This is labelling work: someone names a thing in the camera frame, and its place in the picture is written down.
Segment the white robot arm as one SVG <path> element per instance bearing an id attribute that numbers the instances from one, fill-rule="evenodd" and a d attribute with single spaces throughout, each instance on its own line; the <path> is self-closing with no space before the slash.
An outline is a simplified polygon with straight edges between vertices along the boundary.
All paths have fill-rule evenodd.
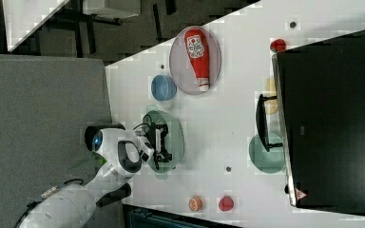
<path id="1" fill-rule="evenodd" d="M 82 228 L 98 206 L 126 192 L 143 163 L 165 157 L 168 133 L 165 123 L 141 123 L 129 130 L 119 123 L 88 127 L 86 147 L 105 160 L 96 176 L 87 184 L 74 179 L 50 188 L 28 204 L 14 228 Z"/>

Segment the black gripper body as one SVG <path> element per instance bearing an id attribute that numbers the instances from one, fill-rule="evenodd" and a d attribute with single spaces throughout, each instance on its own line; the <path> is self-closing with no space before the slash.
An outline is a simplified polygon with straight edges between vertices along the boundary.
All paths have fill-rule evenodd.
<path id="1" fill-rule="evenodd" d="M 162 143 L 165 135 L 160 133 L 155 134 L 151 126 L 149 127 L 148 132 L 146 133 L 146 137 L 148 138 L 149 143 L 154 149 L 153 152 L 153 159 L 154 159 L 154 155 L 156 152 L 163 153 Z"/>

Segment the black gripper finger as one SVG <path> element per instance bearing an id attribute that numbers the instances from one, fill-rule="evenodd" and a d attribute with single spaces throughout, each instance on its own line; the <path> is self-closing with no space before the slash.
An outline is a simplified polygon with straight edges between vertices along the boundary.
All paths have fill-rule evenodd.
<path id="1" fill-rule="evenodd" d="M 156 152 L 154 155 L 154 160 L 156 162 L 171 162 L 172 161 L 172 155 L 169 153 L 159 153 Z"/>
<path id="2" fill-rule="evenodd" d="M 152 124 L 151 128 L 153 129 L 153 132 L 155 134 L 160 133 L 160 134 L 168 134 L 168 126 L 166 124 Z"/>

